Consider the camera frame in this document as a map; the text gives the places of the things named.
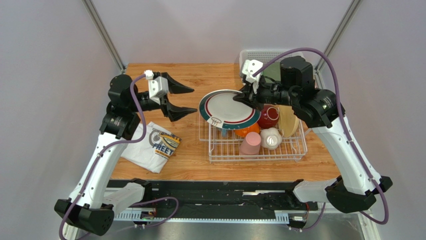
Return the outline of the cream yellow plate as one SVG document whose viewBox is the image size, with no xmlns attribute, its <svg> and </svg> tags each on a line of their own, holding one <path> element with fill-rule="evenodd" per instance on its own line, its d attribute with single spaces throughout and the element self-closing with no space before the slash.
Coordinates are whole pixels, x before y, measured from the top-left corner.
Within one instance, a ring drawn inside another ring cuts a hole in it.
<svg viewBox="0 0 426 240">
<path fill-rule="evenodd" d="M 299 119 L 294 114 L 291 106 L 279 105 L 279 119 L 278 126 L 282 131 L 284 138 L 291 137 L 299 127 Z"/>
</svg>

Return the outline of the pink plastic cup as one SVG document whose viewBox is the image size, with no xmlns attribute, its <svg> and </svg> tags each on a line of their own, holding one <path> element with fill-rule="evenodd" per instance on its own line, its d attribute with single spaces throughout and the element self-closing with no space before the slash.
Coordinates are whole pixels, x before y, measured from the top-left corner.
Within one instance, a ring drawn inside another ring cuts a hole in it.
<svg viewBox="0 0 426 240">
<path fill-rule="evenodd" d="M 261 148 L 262 138 L 257 132 L 249 132 L 239 147 L 239 154 L 241 156 L 254 156 L 258 155 Z"/>
</svg>

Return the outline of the blue butterfly ceramic mug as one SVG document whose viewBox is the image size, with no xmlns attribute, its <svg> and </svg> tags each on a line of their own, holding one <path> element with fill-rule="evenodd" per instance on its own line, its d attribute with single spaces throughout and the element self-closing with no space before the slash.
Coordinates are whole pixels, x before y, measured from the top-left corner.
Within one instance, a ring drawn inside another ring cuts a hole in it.
<svg viewBox="0 0 426 240">
<path fill-rule="evenodd" d="M 222 138 L 226 139 L 228 137 L 228 130 L 227 129 L 221 128 L 220 132 L 221 132 L 221 137 Z"/>
</svg>

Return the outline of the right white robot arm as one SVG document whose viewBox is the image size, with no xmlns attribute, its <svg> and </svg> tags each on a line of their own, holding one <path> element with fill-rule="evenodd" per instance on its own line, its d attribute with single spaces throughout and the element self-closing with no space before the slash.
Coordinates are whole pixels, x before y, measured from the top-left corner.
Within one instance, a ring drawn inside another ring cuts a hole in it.
<svg viewBox="0 0 426 240">
<path fill-rule="evenodd" d="M 323 202 L 342 213 L 361 212 L 376 203 L 376 195 L 393 184 L 380 175 L 359 149 L 343 106 L 331 90 L 316 87 L 313 66 L 301 56 L 284 58 L 280 79 L 266 82 L 264 64 L 246 60 L 241 67 L 244 84 L 235 101 L 260 110 L 264 104 L 290 106 L 322 141 L 340 175 L 325 181 L 297 180 L 290 195 L 301 203 Z"/>
</svg>

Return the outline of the white plate teal red rim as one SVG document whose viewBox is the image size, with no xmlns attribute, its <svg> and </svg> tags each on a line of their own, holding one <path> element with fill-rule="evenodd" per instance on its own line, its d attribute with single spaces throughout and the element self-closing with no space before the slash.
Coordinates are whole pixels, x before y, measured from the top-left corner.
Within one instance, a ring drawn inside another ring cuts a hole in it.
<svg viewBox="0 0 426 240">
<path fill-rule="evenodd" d="M 234 96 L 240 93 L 239 90 L 221 89 L 205 95 L 198 105 L 202 119 L 225 130 L 240 130 L 257 123 L 261 112 L 235 101 Z"/>
</svg>

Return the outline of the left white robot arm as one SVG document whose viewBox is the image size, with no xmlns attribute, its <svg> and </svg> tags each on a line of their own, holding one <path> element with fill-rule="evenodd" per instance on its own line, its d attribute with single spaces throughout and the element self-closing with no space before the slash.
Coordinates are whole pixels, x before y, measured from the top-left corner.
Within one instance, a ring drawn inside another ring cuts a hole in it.
<svg viewBox="0 0 426 240">
<path fill-rule="evenodd" d="M 166 72 L 146 70 L 142 77 L 148 82 L 144 92 L 139 92 L 137 80 L 126 74 L 117 75 L 110 81 L 109 103 L 93 155 L 69 197 L 57 200 L 54 206 L 62 218 L 62 225 L 103 236 L 116 215 L 127 208 L 155 202 L 152 184 L 139 178 L 105 195 L 114 168 L 127 146 L 141 141 L 141 138 L 134 138 L 134 134 L 138 125 L 146 122 L 144 111 L 161 110 L 165 117 L 175 122 L 196 110 L 175 106 L 168 99 L 168 94 L 193 92 L 191 87 L 179 83 Z"/>
</svg>

